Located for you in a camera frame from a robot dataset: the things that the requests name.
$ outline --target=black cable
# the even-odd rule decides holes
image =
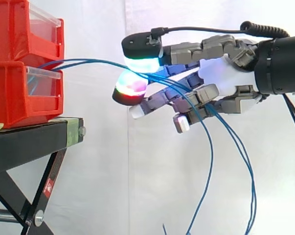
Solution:
[[[287,96],[286,94],[283,94],[283,97],[284,97],[285,100],[287,100],[287,102],[288,102],[289,105],[290,105],[291,110],[292,110],[293,113],[295,114],[295,107],[294,107],[293,103],[290,101],[290,99],[288,98],[288,96]]]
[[[288,32],[282,28],[255,24],[249,21],[243,22],[240,26],[240,30],[227,30],[227,29],[217,29],[217,28],[185,26],[185,27],[174,27],[174,28],[166,28],[166,27],[153,28],[151,30],[151,33],[152,33],[152,38],[157,39],[158,37],[161,37],[167,33],[174,32],[174,31],[182,31],[182,30],[225,33],[225,34],[248,34],[254,37],[265,37],[265,38],[285,38],[290,36]]]
[[[245,33],[244,30],[226,30],[226,29],[203,28],[203,27],[174,27],[174,28],[167,29],[166,32],[169,33],[174,31],[181,31],[181,30],[213,32],[213,33],[231,33],[231,34]]]
[[[294,107],[294,105],[291,103],[291,101],[289,100],[289,98],[286,96],[286,94],[283,94],[283,98],[284,98],[284,100],[285,100],[285,103],[286,103],[287,106],[288,106],[288,109],[289,109],[289,111],[290,111],[291,117],[292,117],[292,119],[293,119],[293,121],[294,121],[294,124],[295,124],[295,111],[294,111],[295,107]]]
[[[290,36],[288,32],[282,28],[255,24],[249,21],[243,22],[240,29],[245,31],[246,34],[255,37],[287,38]]]

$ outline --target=metal bolt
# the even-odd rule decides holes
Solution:
[[[79,128],[79,136],[84,137],[87,134],[87,129],[84,126]]]
[[[43,224],[43,222],[44,222],[44,212],[42,210],[39,210],[35,214],[34,225],[36,227],[39,227]]]

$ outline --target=white backdrop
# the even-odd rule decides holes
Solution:
[[[67,58],[122,62],[126,34],[154,26],[237,29],[245,20],[295,35],[295,0],[32,0],[66,24]],[[164,42],[200,41],[208,33],[176,32]],[[66,154],[45,220],[55,235],[185,234],[202,195],[209,146],[198,124],[176,133],[170,107],[139,120],[111,99],[121,70],[85,65],[65,72],[65,115],[83,117],[88,133]],[[258,210],[253,235],[295,234],[295,127],[281,97],[240,116],[225,116],[254,168]],[[234,144],[214,118],[205,121],[215,148],[211,185],[193,235],[242,235],[250,179]],[[10,171],[31,200],[47,158]],[[19,226],[0,224],[1,235]]]

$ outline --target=robotic hand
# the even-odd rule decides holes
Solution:
[[[256,43],[226,34],[201,43],[164,47],[161,36],[177,29],[183,30],[156,28],[126,37],[122,42],[126,62],[132,68],[135,61],[156,59],[163,69],[153,72],[166,77],[199,68],[179,83],[189,88],[190,92],[180,91],[191,100],[203,119],[212,117],[205,108],[208,103],[219,113],[241,114],[270,94],[295,94],[295,37],[289,37],[284,30],[244,22],[241,31],[229,32],[273,39]],[[113,98],[122,103],[119,96],[113,95]],[[170,87],[142,97],[130,112],[134,118],[140,118],[164,105],[171,105],[177,113],[173,121],[179,133],[199,122],[189,103]]]

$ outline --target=white fingertip pad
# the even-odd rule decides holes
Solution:
[[[138,119],[138,118],[141,118],[141,117],[145,116],[144,111],[143,111],[142,107],[139,104],[135,105],[135,106],[132,106],[129,109],[129,112],[130,112],[131,116],[134,119]]]

